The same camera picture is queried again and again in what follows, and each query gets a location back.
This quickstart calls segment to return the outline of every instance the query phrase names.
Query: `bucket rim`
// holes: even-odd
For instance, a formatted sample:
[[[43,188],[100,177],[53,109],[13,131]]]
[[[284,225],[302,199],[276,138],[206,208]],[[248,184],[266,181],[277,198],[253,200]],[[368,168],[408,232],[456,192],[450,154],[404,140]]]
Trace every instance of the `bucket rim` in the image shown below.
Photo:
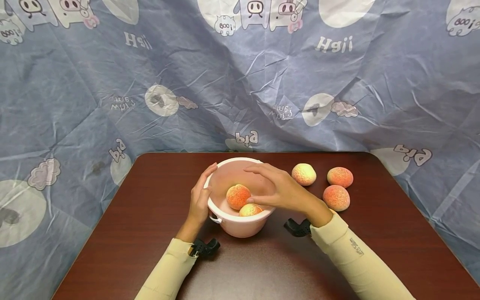
[[[250,157],[234,157],[234,158],[229,158],[229,159],[226,159],[226,160],[218,163],[217,166],[219,168],[219,167],[221,167],[225,164],[228,164],[228,163],[231,163],[231,162],[234,162],[234,161],[249,161],[249,162],[253,162],[253,163],[256,163],[256,164],[262,164],[263,163],[262,161],[260,161],[258,159],[254,159],[254,158],[250,158]],[[206,188],[208,186],[208,184],[210,183],[210,179],[211,179],[212,175],[213,174],[211,174],[210,176],[207,177],[204,188]],[[221,218],[224,221],[231,221],[231,222],[236,222],[236,223],[252,223],[252,222],[256,222],[256,221],[261,221],[263,219],[266,219],[275,210],[275,207],[269,206],[268,209],[265,209],[261,213],[253,215],[253,216],[232,216],[232,215],[227,214],[227,213],[223,212],[222,210],[220,210],[220,208],[218,208],[215,205],[215,203],[213,203],[212,198],[210,198],[210,197],[208,197],[207,204],[208,204],[208,208],[218,218]]]

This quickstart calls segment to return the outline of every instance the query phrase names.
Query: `beige sleeve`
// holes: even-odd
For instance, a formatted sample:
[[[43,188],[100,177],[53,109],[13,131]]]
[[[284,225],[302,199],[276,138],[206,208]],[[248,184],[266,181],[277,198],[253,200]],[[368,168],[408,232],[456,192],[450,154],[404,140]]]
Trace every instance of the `beige sleeve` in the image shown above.
[[[172,239],[135,300],[175,300],[183,280],[197,260],[188,255],[191,246],[191,243]]]
[[[414,300],[390,268],[337,214],[312,239],[328,255],[361,300]]]

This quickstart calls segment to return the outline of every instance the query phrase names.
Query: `black clip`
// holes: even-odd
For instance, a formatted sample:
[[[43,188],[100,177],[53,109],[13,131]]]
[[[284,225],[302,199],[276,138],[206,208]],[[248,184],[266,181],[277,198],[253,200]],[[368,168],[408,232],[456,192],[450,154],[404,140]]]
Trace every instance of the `black clip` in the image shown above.
[[[285,229],[296,238],[301,238],[312,233],[310,231],[310,221],[308,219],[305,219],[301,224],[298,224],[290,218],[285,224],[283,224],[283,227],[285,227]]]
[[[220,248],[220,243],[216,239],[212,239],[208,244],[201,239],[196,239],[193,243],[192,256],[213,256],[218,248]]]

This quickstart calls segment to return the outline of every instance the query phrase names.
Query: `blue backdrop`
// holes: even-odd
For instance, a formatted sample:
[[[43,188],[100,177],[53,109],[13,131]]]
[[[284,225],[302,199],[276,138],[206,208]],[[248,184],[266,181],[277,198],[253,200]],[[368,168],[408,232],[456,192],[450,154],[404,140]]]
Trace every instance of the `blue backdrop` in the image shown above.
[[[370,152],[479,282],[479,28],[480,0],[0,0],[0,298],[49,299],[152,151]]]

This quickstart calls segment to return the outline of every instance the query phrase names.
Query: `peach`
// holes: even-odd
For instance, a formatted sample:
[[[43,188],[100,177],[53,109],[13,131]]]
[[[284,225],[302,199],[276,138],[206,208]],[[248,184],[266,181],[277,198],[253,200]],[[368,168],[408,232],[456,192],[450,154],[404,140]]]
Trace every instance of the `peach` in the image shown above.
[[[328,171],[327,181],[332,185],[347,188],[353,183],[353,174],[346,168],[336,167]]]
[[[258,205],[253,203],[248,203],[241,208],[239,212],[239,216],[253,216],[261,213],[262,211],[264,210]]]
[[[299,185],[311,185],[317,179],[317,173],[309,164],[298,164],[292,170],[292,178],[295,179]]]
[[[350,195],[344,187],[331,185],[324,191],[324,201],[330,209],[341,212],[350,206]]]
[[[228,189],[227,203],[231,208],[239,210],[247,204],[247,199],[251,196],[249,189],[241,184],[237,184]]]

